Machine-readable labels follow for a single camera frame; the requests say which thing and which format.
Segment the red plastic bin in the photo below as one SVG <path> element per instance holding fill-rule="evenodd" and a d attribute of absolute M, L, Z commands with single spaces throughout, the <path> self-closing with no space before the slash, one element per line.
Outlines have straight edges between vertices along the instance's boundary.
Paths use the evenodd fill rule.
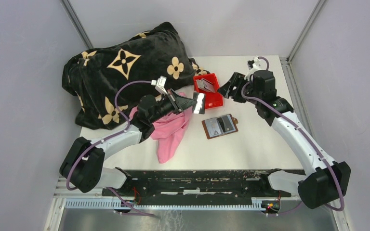
<path fill-rule="evenodd" d="M 206 74 L 193 77 L 194 90 L 205 94 L 205 109 L 222 107 L 224 105 L 223 96 L 217 92 L 219 83 L 216 75 Z"/>

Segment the black credit card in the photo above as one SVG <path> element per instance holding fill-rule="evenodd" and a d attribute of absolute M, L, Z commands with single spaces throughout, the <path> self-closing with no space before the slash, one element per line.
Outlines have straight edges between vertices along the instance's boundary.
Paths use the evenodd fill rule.
<path fill-rule="evenodd" d="M 193 114 L 205 114 L 205 101 L 206 101 L 206 95 L 204 93 L 193 93 L 193 100 L 195 104 L 192 106 L 192 113 Z"/>

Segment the stack of cards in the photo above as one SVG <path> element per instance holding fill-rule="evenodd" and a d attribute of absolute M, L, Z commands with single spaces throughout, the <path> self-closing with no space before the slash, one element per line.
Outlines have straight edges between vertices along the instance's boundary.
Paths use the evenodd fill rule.
<path fill-rule="evenodd" d="M 216 93 L 214 85 L 204 78 L 197 79 L 196 84 L 199 90 L 203 90 L 205 92 Z"/>

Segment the dark credit card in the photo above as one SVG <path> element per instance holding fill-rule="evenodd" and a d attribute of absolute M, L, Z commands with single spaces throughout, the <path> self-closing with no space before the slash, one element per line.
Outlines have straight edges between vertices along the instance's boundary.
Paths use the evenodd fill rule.
<path fill-rule="evenodd" d="M 223 115 L 217 118 L 223 134 L 231 133 L 236 131 L 235 124 L 231 115 Z"/>

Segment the brown leather card holder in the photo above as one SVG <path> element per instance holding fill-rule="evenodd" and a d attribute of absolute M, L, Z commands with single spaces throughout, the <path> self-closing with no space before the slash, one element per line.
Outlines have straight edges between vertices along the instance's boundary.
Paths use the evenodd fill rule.
<path fill-rule="evenodd" d="M 231 114 L 209 118 L 201 123 L 208 140 L 238 132 L 238 120 Z"/>

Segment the white credit card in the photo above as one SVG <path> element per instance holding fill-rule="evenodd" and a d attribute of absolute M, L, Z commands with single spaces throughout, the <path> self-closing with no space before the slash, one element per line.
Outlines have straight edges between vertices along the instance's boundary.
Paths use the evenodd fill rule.
<path fill-rule="evenodd" d="M 222 129 L 221 126 L 216 118 L 211 118 L 208 120 L 204 120 L 207 132 L 208 132 L 208 137 L 213 138 L 217 137 L 219 135 L 222 135 Z"/>

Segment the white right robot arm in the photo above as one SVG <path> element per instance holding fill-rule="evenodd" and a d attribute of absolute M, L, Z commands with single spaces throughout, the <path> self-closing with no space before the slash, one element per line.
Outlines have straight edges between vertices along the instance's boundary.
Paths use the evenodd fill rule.
<path fill-rule="evenodd" d="M 344 210 L 350 166 L 338 163 L 311 137 L 289 102 L 277 95 L 273 72 L 257 70 L 247 75 L 235 72 L 217 91 L 238 103 L 254 104 L 258 115 L 284 139 L 303 167 L 304 175 L 281 169 L 264 173 L 259 183 L 262 195 L 283 191 L 298 195 L 310 209 L 325 205 L 335 211 Z"/>

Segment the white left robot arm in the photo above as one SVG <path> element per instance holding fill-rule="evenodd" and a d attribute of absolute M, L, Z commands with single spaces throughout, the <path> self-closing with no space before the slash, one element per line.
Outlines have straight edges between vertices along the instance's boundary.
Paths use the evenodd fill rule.
<path fill-rule="evenodd" d="M 125 129 L 105 137 L 88 140 L 77 138 L 69 149 L 59 173 L 66 178 L 69 190 L 78 189 L 87 193 L 96 187 L 113 188 L 125 196 L 132 190 L 132 182 L 122 169 L 106 168 L 104 161 L 119 151 L 139 144 L 154 132 L 154 123 L 170 113 L 179 114 L 187 109 L 193 113 L 203 114 L 205 94 L 195 92 L 192 98 L 181 96 L 168 90 L 161 100 L 152 95 L 142 97 L 137 111 Z"/>

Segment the pink cloth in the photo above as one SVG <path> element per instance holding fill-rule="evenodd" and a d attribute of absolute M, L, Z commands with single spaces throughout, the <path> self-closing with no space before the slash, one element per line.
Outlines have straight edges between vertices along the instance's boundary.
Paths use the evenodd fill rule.
<path fill-rule="evenodd" d="M 158 101 L 152 95 L 142 97 L 134 112 L 130 114 L 130 127 L 140 132 L 140 142 L 148 138 L 156 140 L 157 159 L 163 164 L 172 159 L 188 128 L 191 109 L 176 115 L 162 112 L 162 98 Z"/>

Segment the black floral blanket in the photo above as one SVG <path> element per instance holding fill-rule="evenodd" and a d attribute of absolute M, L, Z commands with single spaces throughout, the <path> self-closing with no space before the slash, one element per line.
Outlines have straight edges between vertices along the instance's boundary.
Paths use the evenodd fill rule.
<path fill-rule="evenodd" d="M 118 45 L 75 55 L 64 66 L 62 87 L 80 101 L 77 125 L 112 130 L 143 96 L 159 96 L 150 81 L 166 77 L 165 88 L 179 90 L 207 73 L 187 55 L 173 25 L 164 22 Z"/>

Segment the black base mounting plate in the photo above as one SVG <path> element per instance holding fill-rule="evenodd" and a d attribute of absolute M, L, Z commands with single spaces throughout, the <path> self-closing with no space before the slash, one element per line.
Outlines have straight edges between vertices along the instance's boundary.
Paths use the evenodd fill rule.
<path fill-rule="evenodd" d="M 252 198 L 291 197 L 261 179 L 263 170 L 128 170 L 116 192 L 140 205 L 250 205 Z"/>

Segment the aluminium rail frame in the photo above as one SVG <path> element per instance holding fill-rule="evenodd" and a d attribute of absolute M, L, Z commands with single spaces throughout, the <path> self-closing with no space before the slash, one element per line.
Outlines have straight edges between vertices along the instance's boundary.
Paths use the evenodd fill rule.
<path fill-rule="evenodd" d="M 163 192 L 151 196 L 151 203 L 127 206 L 131 197 L 112 192 L 102 196 L 98 188 L 90 193 L 68 191 L 59 180 L 44 225 L 46 231 L 347 231 L 341 212 L 325 207 L 314 210 L 299 205 L 297 197 L 282 199 L 284 213 L 264 213 L 263 197 L 229 192 Z"/>

